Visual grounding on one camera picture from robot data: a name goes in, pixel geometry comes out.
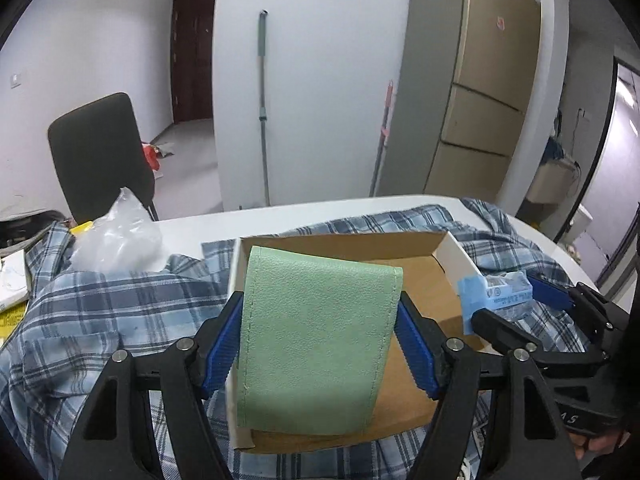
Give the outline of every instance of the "plaid shirt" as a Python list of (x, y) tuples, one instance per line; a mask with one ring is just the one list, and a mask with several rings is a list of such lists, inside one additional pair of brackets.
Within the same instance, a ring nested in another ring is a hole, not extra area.
[[(482, 272), (535, 269), (557, 284), (570, 284), (564, 270), (519, 237), (498, 208), (476, 200), (463, 203), (486, 221), (487, 230), (455, 222), (446, 209), (427, 205), (326, 222), (286, 235), (448, 230)], [(115, 350), (126, 348), (133, 355), (162, 351), (219, 314), (226, 300), (233, 244), (203, 244), (204, 260), (173, 255), (161, 272), (104, 275), (69, 270), (73, 240), (66, 228), (55, 224), (28, 253), (32, 298), (23, 321), (0, 351), (0, 416), (47, 479), (57, 476), (74, 421)], [(584, 350), (563, 312), (537, 304), (519, 324), (541, 339), (545, 349)], [(178, 479), (159, 392), (152, 392), (150, 400), (164, 476)], [(255, 455), (229, 446), (224, 390), (205, 403), (205, 410), (229, 469), (242, 480), (404, 478), (425, 435), (425, 428), (418, 428), (358, 446)], [(468, 445), (474, 472), (487, 413), (488, 399), (481, 396)]]

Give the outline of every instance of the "metal screw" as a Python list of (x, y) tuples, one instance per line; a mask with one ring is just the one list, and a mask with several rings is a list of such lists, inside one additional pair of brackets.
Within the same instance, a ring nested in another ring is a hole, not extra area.
[(526, 361), (527, 359), (529, 359), (529, 352), (527, 352), (524, 348), (516, 348), (513, 351), (513, 356), (518, 360), (518, 361)]
[(459, 352), (464, 347), (465, 347), (465, 344), (457, 337), (452, 337), (451, 339), (447, 339), (447, 348), (449, 350), (453, 350), (454, 352)]
[(193, 339), (191, 339), (190, 337), (183, 337), (182, 339), (178, 339), (175, 347), (178, 350), (188, 350), (193, 347)]
[(114, 361), (116, 361), (117, 363), (121, 363), (124, 361), (124, 359), (127, 358), (127, 351), (126, 350), (116, 350), (112, 355), (111, 355), (111, 359), (113, 359)]

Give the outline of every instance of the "tabletop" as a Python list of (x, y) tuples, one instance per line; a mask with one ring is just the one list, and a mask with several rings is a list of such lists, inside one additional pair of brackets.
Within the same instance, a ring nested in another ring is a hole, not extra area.
[[(244, 209), (158, 222), (162, 231), (162, 250), (148, 270), (162, 269), (170, 254), (202, 258), (203, 242), (277, 234), (329, 220), (400, 211), (427, 204), (443, 206), (459, 222), (478, 229), (488, 228), (478, 215), (464, 207), (457, 198), (433, 195), (386, 196)], [(520, 236), (533, 241), (558, 262), (572, 282), (583, 282), (597, 290), (582, 268), (557, 244), (517, 218), (509, 216), (509, 220)]]

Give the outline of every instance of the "open box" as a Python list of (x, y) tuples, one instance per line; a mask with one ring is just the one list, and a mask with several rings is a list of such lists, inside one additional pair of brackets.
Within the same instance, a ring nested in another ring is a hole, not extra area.
[[(448, 232), (240, 238), (236, 240), (231, 262), (229, 296), (235, 290), (244, 290), (253, 246), (402, 267), (402, 288), (423, 316), (436, 320), (449, 337), (459, 337), (476, 350), (484, 346), (480, 338), (463, 335), (462, 309), (457, 295), (458, 281), (474, 274), (480, 275), (480, 272)], [(415, 386), (395, 335), (389, 346), (372, 419), (365, 431), (327, 436), (238, 428), (236, 386), (233, 368), (226, 381), (226, 414), (231, 444), (236, 449), (261, 454), (304, 452), (369, 442), (427, 424), (436, 408), (436, 402)]]

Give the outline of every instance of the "green wallet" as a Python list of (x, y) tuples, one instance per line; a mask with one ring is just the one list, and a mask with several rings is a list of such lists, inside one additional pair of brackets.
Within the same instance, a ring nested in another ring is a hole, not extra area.
[(364, 430), (401, 291), (400, 267), (254, 246), (244, 284), (238, 426)]

